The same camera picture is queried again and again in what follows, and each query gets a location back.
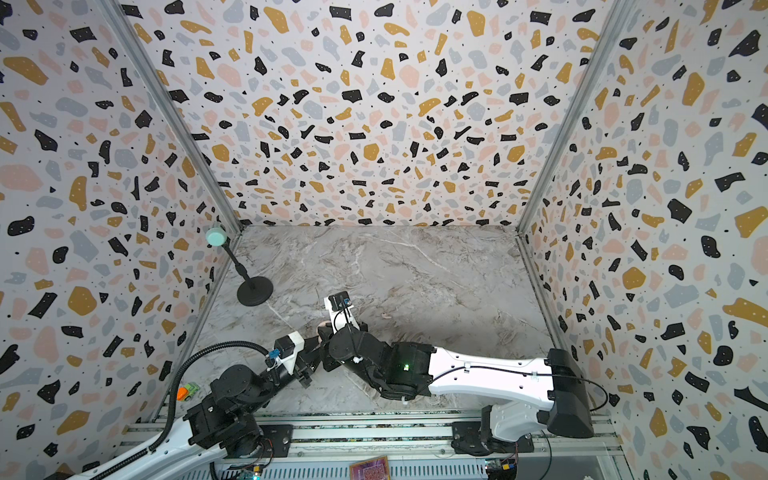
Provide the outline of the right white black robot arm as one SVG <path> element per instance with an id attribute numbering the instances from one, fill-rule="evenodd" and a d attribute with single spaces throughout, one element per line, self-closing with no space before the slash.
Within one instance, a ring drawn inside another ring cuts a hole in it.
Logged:
<path id="1" fill-rule="evenodd" d="M 542 430 L 570 439 L 594 435 L 587 380 L 571 355 L 507 360 L 461 354 L 430 344 L 378 340 L 352 325 L 318 328 L 324 367 L 345 366 L 382 398 L 463 394 L 493 399 L 477 429 L 479 455 L 499 452 Z"/>

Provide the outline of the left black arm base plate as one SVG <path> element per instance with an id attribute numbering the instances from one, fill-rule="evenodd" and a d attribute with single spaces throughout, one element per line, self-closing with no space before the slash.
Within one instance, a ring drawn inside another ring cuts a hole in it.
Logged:
<path id="1" fill-rule="evenodd" d="M 248 463 L 286 458 L 293 433 L 291 424 L 260 425 L 256 436 L 246 440 L 244 453 L 240 457 L 246 458 Z"/>

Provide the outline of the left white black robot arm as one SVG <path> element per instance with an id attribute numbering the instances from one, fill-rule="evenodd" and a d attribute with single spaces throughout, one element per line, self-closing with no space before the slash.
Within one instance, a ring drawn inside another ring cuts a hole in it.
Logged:
<path id="1" fill-rule="evenodd" d="M 177 399 L 168 404 L 161 432 L 129 452 L 76 474 L 76 479 L 174 479 L 201 465 L 228 455 L 245 457 L 255 452 L 264 437 L 254 412 L 297 381 L 304 386 L 325 356 L 319 337 L 278 340 L 271 351 L 251 341 L 234 340 L 214 344 L 193 354 L 178 369 L 172 386 L 178 387 L 184 373 L 204 356 L 225 349 L 245 348 L 263 357 L 267 368 L 255 373 L 244 364 L 227 368 L 210 385 L 211 393 L 175 416 Z"/>

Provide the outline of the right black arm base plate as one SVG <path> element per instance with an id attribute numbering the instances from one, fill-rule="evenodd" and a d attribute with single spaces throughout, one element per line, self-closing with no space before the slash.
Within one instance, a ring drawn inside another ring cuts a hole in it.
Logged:
<path id="1" fill-rule="evenodd" d="M 515 442 L 502 441 L 483 432 L 480 421 L 458 421 L 451 424 L 451 448 L 457 454 L 485 457 L 492 454 L 532 453 L 533 440 L 524 435 Z"/>

